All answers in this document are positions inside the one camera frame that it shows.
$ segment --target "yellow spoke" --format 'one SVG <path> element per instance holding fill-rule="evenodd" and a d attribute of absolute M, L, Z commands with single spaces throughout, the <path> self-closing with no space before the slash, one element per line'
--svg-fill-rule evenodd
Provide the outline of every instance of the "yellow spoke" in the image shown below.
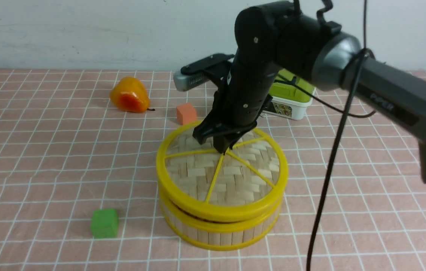
<path fill-rule="evenodd" d="M 258 137 L 257 139 L 250 139 L 250 140 L 247 140 L 247 141 L 235 144 L 233 146 L 233 148 L 238 148 L 239 146 L 243 146 L 243 145 L 246 145 L 246 144 L 251 144 L 253 142 L 260 141 L 260 140 L 263 140 L 263 139 L 265 139 L 265 138 L 264 137 Z"/>
<path fill-rule="evenodd" d="M 211 180 L 210 189 L 208 189 L 208 194 L 206 194 L 205 202 L 210 202 L 211 193 L 213 193 L 213 187 L 215 186 L 216 179 L 218 178 L 218 174 L 220 173 L 221 164 L 223 163 L 224 155 L 220 156 L 220 160 L 218 160 L 218 165 L 216 165 L 215 174 L 213 175 L 213 179 Z"/>
<path fill-rule="evenodd" d="M 218 151 L 216 151 L 216 149 L 199 149 L 197 151 L 185 151 L 185 152 L 169 154 L 165 156 L 164 158 L 167 159 L 167 158 L 174 158 L 174 157 L 195 155 L 195 154 L 202 154 L 202 153 L 218 153 Z"/>
<path fill-rule="evenodd" d="M 251 171 L 253 171 L 256 175 L 258 175 L 262 180 L 264 180 L 264 182 L 266 182 L 268 185 L 270 185 L 270 187 L 274 188 L 275 185 L 273 185 L 273 183 L 268 180 L 267 178 L 265 178 L 265 176 L 263 176 L 260 172 L 258 172 L 258 170 L 256 170 L 254 167 L 252 167 L 251 165 L 249 165 L 248 163 L 246 163 L 245 160 L 243 160 L 242 158 L 239 158 L 238 156 L 236 156 L 234 153 L 232 153 L 230 150 L 227 151 L 227 154 L 229 156 L 232 156 L 234 159 L 238 160 L 240 163 L 244 164 L 247 166 L 247 168 L 249 168 Z"/>

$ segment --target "container label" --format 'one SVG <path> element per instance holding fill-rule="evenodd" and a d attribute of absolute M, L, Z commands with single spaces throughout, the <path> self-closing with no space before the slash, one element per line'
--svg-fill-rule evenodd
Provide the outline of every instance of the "container label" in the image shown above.
<path fill-rule="evenodd" d="M 289 105 L 285 105 L 282 103 L 278 103 L 278 102 L 270 102 L 270 105 L 265 108 L 265 110 L 267 113 L 273 113 L 276 115 L 280 115 L 280 116 L 285 116 L 288 118 L 292 117 L 292 107 Z"/>

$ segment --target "white container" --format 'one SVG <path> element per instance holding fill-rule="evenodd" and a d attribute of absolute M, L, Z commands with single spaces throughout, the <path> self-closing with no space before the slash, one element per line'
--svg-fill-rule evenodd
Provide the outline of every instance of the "white container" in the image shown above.
<path fill-rule="evenodd" d="M 283 98 L 273 97 L 270 106 L 263 110 L 263 112 L 277 115 L 292 120 L 301 120 L 305 116 L 306 109 L 312 104 L 313 99 L 307 103 L 300 103 L 297 101 L 287 100 Z"/>

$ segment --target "black cable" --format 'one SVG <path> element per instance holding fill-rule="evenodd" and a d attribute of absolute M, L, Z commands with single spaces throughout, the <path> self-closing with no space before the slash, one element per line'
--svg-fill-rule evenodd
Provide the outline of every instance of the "black cable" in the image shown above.
<path fill-rule="evenodd" d="M 366 17 L 367 17 L 367 0 L 364 0 L 364 48 L 356 55 L 355 58 L 360 58 L 358 60 L 358 65 L 356 67 L 354 80 L 352 82 L 352 90 L 350 91 L 347 102 L 345 103 L 344 113 L 342 113 L 342 118 L 340 119 L 340 123 L 338 125 L 337 134 L 335 135 L 335 140 L 333 141 L 332 152 L 330 153 L 329 164 L 327 166 L 327 173 L 325 175 L 325 180 L 322 187 L 322 192 L 320 194 L 320 200 L 318 202 L 318 210 L 316 212 L 315 221 L 313 224 L 312 235 L 310 237 L 310 242 L 308 245 L 308 252 L 306 255 L 306 270 L 311 270 L 311 262 L 313 255 L 313 247 L 315 245 L 316 232 L 318 231 L 318 227 L 320 225 L 320 218 L 322 216 L 323 206 L 325 205 L 325 199 L 327 198 L 327 190 L 329 188 L 330 176 L 332 175 L 333 165 L 335 163 L 335 156 L 337 155 L 338 146 L 340 144 L 340 139 L 342 138 L 342 133 L 344 131 L 345 123 L 347 122 L 348 111 L 350 110 L 350 106 L 352 105 L 352 101 L 354 99 L 355 92 L 357 90 L 357 86 L 359 84 L 360 75 L 362 71 L 363 64 L 365 60 L 370 56 L 371 51 L 367 48 L 367 38 L 366 38 Z"/>
<path fill-rule="evenodd" d="M 341 113 L 341 114 L 344 113 L 343 110 L 338 109 L 338 108 L 336 108 L 336 107 L 334 107 L 334 106 L 326 103 L 325 101 L 321 100 L 320 98 L 316 97 L 315 95 L 313 95 L 313 94 L 309 93 L 308 91 L 306 91 L 305 89 L 303 89 L 301 86 L 299 86 L 299 85 L 297 85 L 295 83 L 289 82 L 289 80 L 286 79 L 283 75 L 278 74 L 277 76 L 280 77 L 280 79 L 282 79 L 283 81 L 285 81 L 285 82 L 280 82 L 281 84 L 286 84 L 286 85 L 293 86 L 293 87 L 297 88 L 299 91 L 302 91 L 303 93 L 307 94 L 308 96 L 310 96 L 312 99 L 316 100 L 317 102 L 325 105 L 326 107 L 328 107 L 328 108 L 330 108 L 332 110 L 335 110 L 338 113 Z M 356 115 L 356 114 L 350 114 L 349 113 L 348 116 L 349 117 L 353 117 L 353 118 L 358 118 L 358 119 L 364 119 L 364 118 L 369 118 L 369 117 L 373 116 L 375 113 L 377 113 L 377 111 L 374 110 L 374 111 L 372 111 L 372 112 L 370 112 L 370 113 L 368 113 L 366 115 Z"/>

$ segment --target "green cube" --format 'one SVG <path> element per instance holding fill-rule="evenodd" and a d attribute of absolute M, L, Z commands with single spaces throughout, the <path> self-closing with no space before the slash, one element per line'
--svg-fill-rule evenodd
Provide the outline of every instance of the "green cube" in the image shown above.
<path fill-rule="evenodd" d="M 116 238 L 119 217 L 115 209 L 96 210 L 91 220 L 91 233 L 95 239 Z"/>

